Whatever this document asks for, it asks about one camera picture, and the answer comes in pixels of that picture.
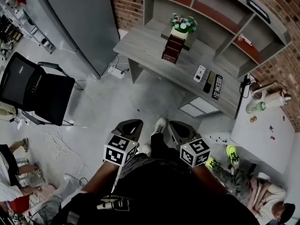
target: small wooden drawer box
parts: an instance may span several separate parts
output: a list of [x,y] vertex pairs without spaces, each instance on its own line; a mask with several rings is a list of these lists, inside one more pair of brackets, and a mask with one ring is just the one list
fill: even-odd
[[171,34],[167,41],[167,44],[165,45],[162,59],[165,59],[175,64],[182,50],[184,42],[184,39],[181,39],[180,37],[176,37]]

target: red brick wall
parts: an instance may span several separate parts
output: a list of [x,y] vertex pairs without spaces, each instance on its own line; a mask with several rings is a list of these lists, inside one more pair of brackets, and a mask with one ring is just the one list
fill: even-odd
[[120,29],[129,30],[143,17],[143,0],[113,0]]
[[262,84],[272,81],[283,83],[292,95],[292,101],[283,110],[300,131],[300,0],[260,0],[286,26],[292,44],[276,57],[257,68],[253,75]]
[[[287,27],[292,44],[275,58],[256,69],[253,75],[265,85],[272,81],[283,83],[292,94],[284,112],[300,132],[300,0],[260,0]],[[143,16],[143,0],[113,0],[118,25],[129,30]]]

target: black office chair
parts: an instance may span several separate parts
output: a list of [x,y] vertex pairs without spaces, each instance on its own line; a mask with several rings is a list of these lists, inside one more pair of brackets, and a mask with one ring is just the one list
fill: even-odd
[[[56,69],[65,76],[47,74],[41,66]],[[0,101],[20,108],[37,125],[72,126],[63,119],[75,83],[83,90],[58,64],[39,62],[37,65],[15,52],[1,80]],[[48,122],[27,113],[31,111]]]

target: black remote control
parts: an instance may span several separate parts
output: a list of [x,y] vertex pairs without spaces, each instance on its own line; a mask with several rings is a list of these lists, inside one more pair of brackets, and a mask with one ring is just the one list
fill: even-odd
[[218,100],[220,96],[222,80],[223,80],[222,76],[217,74],[215,79],[214,90],[212,91],[212,98],[216,100]]

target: neon yellow sneaker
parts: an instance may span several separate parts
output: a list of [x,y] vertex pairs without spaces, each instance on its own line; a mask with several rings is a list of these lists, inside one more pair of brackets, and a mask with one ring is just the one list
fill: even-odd
[[232,146],[232,145],[226,146],[225,153],[230,158],[230,162],[233,165],[233,167],[240,165],[239,156],[236,153],[235,146]]
[[210,167],[210,168],[214,168],[214,167],[217,166],[218,164],[217,164],[217,162],[215,161],[215,159],[214,159],[212,156],[210,156],[210,157],[208,158],[208,160],[205,162],[205,165],[207,165],[207,166]]

